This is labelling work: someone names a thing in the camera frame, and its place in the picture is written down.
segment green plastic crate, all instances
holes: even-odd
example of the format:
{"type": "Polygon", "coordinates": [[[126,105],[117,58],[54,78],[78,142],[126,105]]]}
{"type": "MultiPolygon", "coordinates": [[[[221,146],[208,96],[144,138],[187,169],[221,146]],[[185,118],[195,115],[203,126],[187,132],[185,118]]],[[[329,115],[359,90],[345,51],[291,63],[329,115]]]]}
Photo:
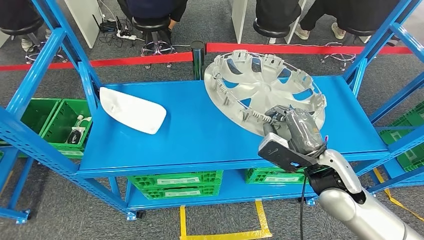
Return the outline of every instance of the green plastic crate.
{"type": "MultiPolygon", "coordinates": [[[[418,127],[424,124],[424,102],[418,104],[409,112],[395,120],[389,127],[418,127]]],[[[410,129],[383,130],[380,131],[380,137],[386,144],[392,144],[410,133],[410,129]]],[[[420,144],[404,154],[397,156],[399,165],[406,171],[410,172],[414,169],[424,166],[424,143],[420,144]]]]}
{"type": "Polygon", "coordinates": [[[197,186],[169,186],[138,188],[150,200],[211,197],[220,193],[221,184],[200,184],[197,186]]]}
{"type": "MultiPolygon", "coordinates": [[[[20,120],[36,134],[42,135],[60,101],[60,98],[32,98],[20,120]]],[[[0,139],[0,145],[7,144],[0,139]]]]}
{"type": "Polygon", "coordinates": [[[279,167],[249,168],[245,171],[247,184],[303,184],[303,169],[289,173],[279,167]]]}
{"type": "Polygon", "coordinates": [[[82,158],[93,121],[83,121],[80,127],[85,127],[78,144],[66,143],[72,127],[76,127],[78,115],[91,117],[89,106],[85,99],[65,98],[49,122],[41,137],[55,147],[59,152],[70,158],[82,158]]]}
{"type": "Polygon", "coordinates": [[[129,176],[129,181],[138,188],[148,187],[188,187],[199,184],[221,184],[223,170],[197,171],[172,174],[151,174],[129,176]]]}

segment shoe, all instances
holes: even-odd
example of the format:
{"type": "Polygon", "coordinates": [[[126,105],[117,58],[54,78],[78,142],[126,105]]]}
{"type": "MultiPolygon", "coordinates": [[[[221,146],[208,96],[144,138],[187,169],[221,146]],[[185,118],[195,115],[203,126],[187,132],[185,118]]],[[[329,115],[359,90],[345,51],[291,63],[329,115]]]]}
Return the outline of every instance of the shoe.
{"type": "Polygon", "coordinates": [[[51,35],[52,35],[52,31],[50,29],[46,28],[45,29],[45,35],[44,35],[45,39],[49,40],[51,35]]]}
{"type": "Polygon", "coordinates": [[[25,38],[22,38],[20,40],[20,45],[22,46],[22,49],[25,52],[28,52],[28,50],[30,50],[30,48],[32,48],[34,46],[34,43],[32,41],[30,41],[30,40],[27,40],[25,38]]]}
{"type": "Polygon", "coordinates": [[[310,31],[303,30],[301,25],[298,23],[294,29],[294,34],[296,34],[300,39],[307,40],[309,38],[310,31]]]}
{"type": "Polygon", "coordinates": [[[331,25],[331,30],[333,31],[336,39],[341,40],[345,38],[346,31],[340,29],[339,26],[337,25],[337,22],[333,22],[333,24],[331,25]]]}

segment black cable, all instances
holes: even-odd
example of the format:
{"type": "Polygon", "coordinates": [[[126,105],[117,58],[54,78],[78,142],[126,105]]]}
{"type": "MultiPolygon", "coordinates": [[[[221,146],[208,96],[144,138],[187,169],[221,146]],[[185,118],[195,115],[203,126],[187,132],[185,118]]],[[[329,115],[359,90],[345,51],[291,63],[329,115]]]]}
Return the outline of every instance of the black cable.
{"type": "Polygon", "coordinates": [[[305,188],[306,188],[307,177],[304,177],[303,188],[302,188],[302,197],[300,198],[300,240],[304,240],[304,200],[305,200],[305,188]]]}

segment white plastic part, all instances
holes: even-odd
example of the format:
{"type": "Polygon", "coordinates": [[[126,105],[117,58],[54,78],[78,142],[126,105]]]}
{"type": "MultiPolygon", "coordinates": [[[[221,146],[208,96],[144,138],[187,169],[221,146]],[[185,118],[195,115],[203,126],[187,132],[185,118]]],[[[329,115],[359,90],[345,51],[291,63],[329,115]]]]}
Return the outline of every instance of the white plastic part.
{"type": "MultiPolygon", "coordinates": [[[[204,71],[204,85],[215,106],[240,127],[265,136],[265,113],[280,105],[310,113],[318,129],[325,121],[325,96],[306,72],[271,54],[247,50],[218,55],[204,71]]],[[[287,126],[279,135],[291,138],[287,126]]]]}
{"type": "Polygon", "coordinates": [[[104,111],[116,121],[147,134],[156,134],[167,111],[157,103],[115,91],[100,88],[100,103],[104,111]]]}

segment blue metal post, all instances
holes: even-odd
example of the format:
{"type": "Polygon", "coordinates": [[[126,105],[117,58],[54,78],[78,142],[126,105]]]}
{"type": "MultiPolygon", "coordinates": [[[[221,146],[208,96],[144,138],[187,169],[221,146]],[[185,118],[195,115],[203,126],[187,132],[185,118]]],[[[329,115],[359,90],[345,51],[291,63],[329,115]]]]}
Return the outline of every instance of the blue metal post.
{"type": "Polygon", "coordinates": [[[118,197],[121,197],[121,192],[119,190],[117,177],[110,176],[108,177],[108,179],[109,179],[110,189],[112,190],[112,193],[118,197]]]}
{"type": "Polygon", "coordinates": [[[65,30],[62,28],[54,29],[51,32],[51,36],[48,39],[45,46],[42,48],[37,60],[29,69],[25,78],[22,80],[19,88],[16,90],[6,110],[21,119],[28,104],[31,101],[32,96],[37,90],[38,85],[43,79],[50,62],[53,60],[56,52],[59,49],[59,45],[65,37],[65,30]]]}
{"type": "Polygon", "coordinates": [[[367,59],[364,58],[360,61],[353,81],[350,83],[350,89],[352,89],[353,95],[358,98],[359,89],[361,88],[362,80],[364,78],[365,69],[367,68],[367,59]]]}
{"type": "Polygon", "coordinates": [[[350,84],[353,80],[354,73],[358,70],[358,66],[362,59],[367,59],[367,65],[369,65],[381,48],[384,47],[387,41],[393,36],[393,32],[389,29],[389,26],[393,23],[401,25],[420,4],[420,2],[421,0],[401,0],[397,4],[381,27],[371,37],[369,42],[366,44],[365,49],[356,58],[355,62],[353,62],[343,74],[343,78],[348,84],[350,84]]]}
{"type": "Polygon", "coordinates": [[[395,157],[403,154],[404,152],[414,148],[415,146],[418,146],[419,144],[424,142],[424,125],[418,127],[414,131],[408,133],[406,136],[402,137],[398,141],[390,144],[388,146],[388,149],[390,150],[390,154],[386,157],[379,159],[379,160],[373,160],[373,161],[367,161],[367,162],[361,162],[357,166],[353,168],[355,173],[358,176],[361,176],[374,168],[386,163],[387,161],[394,159],[395,157]]]}
{"type": "Polygon", "coordinates": [[[30,172],[31,166],[33,165],[34,158],[28,157],[25,165],[23,166],[22,172],[20,173],[19,180],[14,188],[12,197],[10,197],[8,209],[14,209],[18,203],[19,195],[21,195],[22,189],[24,188],[25,181],[27,180],[28,173],[30,172]]]}
{"type": "Polygon", "coordinates": [[[399,23],[394,22],[389,28],[424,63],[424,46],[399,23]]]}
{"type": "Polygon", "coordinates": [[[17,149],[8,147],[7,150],[3,149],[3,151],[4,155],[0,161],[0,190],[3,189],[3,186],[6,184],[9,173],[12,171],[18,157],[17,149]]]}
{"type": "Polygon", "coordinates": [[[24,224],[27,222],[29,210],[15,211],[7,208],[0,208],[0,218],[16,219],[17,224],[24,224]]]}
{"type": "Polygon", "coordinates": [[[39,161],[46,167],[95,195],[107,204],[127,213],[127,204],[94,179],[76,177],[78,165],[48,144],[29,127],[0,107],[0,138],[39,161]]]}
{"type": "Polygon", "coordinates": [[[83,47],[78,42],[77,36],[72,31],[71,26],[67,22],[60,7],[55,0],[32,0],[35,7],[43,17],[44,21],[50,29],[63,28],[66,31],[66,37],[63,40],[62,48],[66,55],[74,65],[75,69],[79,72],[78,62],[82,62],[91,76],[91,83],[93,84],[94,93],[98,95],[98,90],[102,86],[94,68],[91,66],[90,61],[84,52],[83,47]]]}
{"type": "Polygon", "coordinates": [[[133,190],[133,184],[130,182],[130,180],[126,181],[126,191],[125,191],[125,202],[128,204],[128,201],[130,200],[131,191],[133,190]]]}
{"type": "Polygon", "coordinates": [[[388,189],[392,186],[395,186],[396,184],[399,184],[401,182],[407,181],[408,179],[415,178],[415,177],[422,175],[422,174],[424,174],[424,167],[419,167],[419,168],[414,169],[412,171],[406,172],[406,173],[404,173],[400,176],[389,179],[389,180],[387,180],[383,183],[377,184],[377,185],[371,187],[368,191],[370,193],[376,193],[376,192],[379,192],[381,190],[388,189]]]}
{"type": "Polygon", "coordinates": [[[391,97],[383,106],[381,106],[377,111],[375,111],[370,117],[369,120],[371,123],[375,123],[380,120],[384,115],[386,115],[390,110],[400,104],[405,100],[411,93],[419,89],[420,86],[424,84],[424,72],[418,75],[414,80],[412,80],[408,85],[402,88],[397,92],[393,97],[391,97]]]}
{"type": "Polygon", "coordinates": [[[97,104],[100,102],[100,100],[97,98],[97,95],[95,94],[91,77],[86,66],[82,62],[79,62],[78,66],[79,66],[79,75],[81,76],[82,86],[84,88],[84,92],[86,96],[85,98],[87,99],[87,103],[88,103],[88,108],[90,109],[91,115],[93,115],[97,110],[97,106],[98,106],[97,104]]]}

